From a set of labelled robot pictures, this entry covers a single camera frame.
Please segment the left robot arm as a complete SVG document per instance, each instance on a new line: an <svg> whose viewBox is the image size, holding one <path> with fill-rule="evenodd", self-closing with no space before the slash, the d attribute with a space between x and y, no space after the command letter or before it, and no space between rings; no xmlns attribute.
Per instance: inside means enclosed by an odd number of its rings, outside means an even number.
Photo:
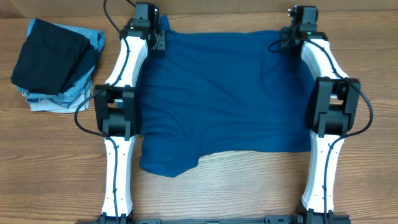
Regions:
<svg viewBox="0 0 398 224"><path fill-rule="evenodd" d="M165 50L165 32L159 29L159 8L135 4L136 15L119 32L121 49L112 73L94 88L96 121L106 148L106 191L97 223L131 223L131 167L141 110L136 83L152 50Z"/></svg>

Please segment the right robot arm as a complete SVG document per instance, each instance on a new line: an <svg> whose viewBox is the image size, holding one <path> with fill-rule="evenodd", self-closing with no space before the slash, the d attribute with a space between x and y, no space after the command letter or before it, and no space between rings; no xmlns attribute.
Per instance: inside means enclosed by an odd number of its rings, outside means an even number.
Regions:
<svg viewBox="0 0 398 224"><path fill-rule="evenodd" d="M297 48L315 84L305 110L311 139L307 184L298 214L282 221L350 223L349 216L334 213L333 187L344 136L354 125L361 85L340 68L328 37L317 30L315 6L294 6L289 9L289 17L292 23L282 29L280 47Z"/></svg>

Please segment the blue polo shirt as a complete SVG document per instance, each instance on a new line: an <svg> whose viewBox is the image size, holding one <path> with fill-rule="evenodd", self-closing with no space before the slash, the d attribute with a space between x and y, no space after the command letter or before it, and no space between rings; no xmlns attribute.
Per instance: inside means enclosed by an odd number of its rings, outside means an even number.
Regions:
<svg viewBox="0 0 398 224"><path fill-rule="evenodd" d="M166 49L139 75L147 172L176 177L223 151L307 152L305 109L314 80L277 30L184 34L160 20Z"/></svg>

